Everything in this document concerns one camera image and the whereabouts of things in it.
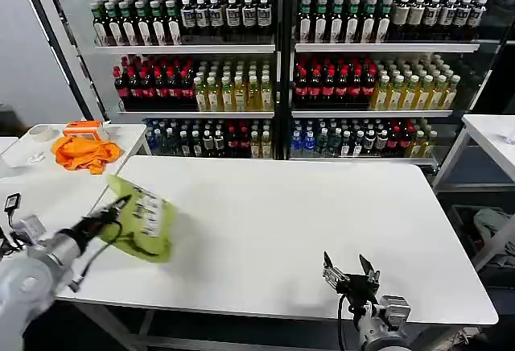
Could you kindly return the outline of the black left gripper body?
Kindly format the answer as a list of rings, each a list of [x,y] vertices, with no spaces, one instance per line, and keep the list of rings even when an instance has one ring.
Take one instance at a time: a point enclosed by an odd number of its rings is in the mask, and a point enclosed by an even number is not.
[[[80,251],[85,251],[88,244],[100,234],[108,224],[108,213],[98,211],[83,217],[71,228],[71,238],[76,242]]]

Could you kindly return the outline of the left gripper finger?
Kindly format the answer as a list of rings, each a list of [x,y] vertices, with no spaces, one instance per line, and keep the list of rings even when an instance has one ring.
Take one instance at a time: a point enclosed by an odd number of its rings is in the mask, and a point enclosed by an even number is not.
[[[131,199],[131,195],[122,196],[117,198],[112,203],[106,205],[101,210],[102,217],[118,217],[121,211],[126,207]]]
[[[117,221],[122,210],[128,205],[131,197],[122,196],[103,208],[103,223],[112,224]]]

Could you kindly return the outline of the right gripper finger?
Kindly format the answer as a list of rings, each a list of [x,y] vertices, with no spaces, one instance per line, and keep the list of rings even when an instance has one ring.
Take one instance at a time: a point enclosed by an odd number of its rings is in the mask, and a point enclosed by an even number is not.
[[[362,254],[359,255],[361,267],[369,283],[379,283],[380,271],[374,270],[372,263]]]
[[[332,260],[326,251],[323,252],[323,277],[331,286],[341,286],[347,282],[347,276],[337,267],[333,266]]]

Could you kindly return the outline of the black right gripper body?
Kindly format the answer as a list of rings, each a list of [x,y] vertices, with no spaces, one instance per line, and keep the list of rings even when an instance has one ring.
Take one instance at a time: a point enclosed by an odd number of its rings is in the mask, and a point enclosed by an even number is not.
[[[374,276],[344,274],[338,292],[352,299],[376,299],[379,282]]]

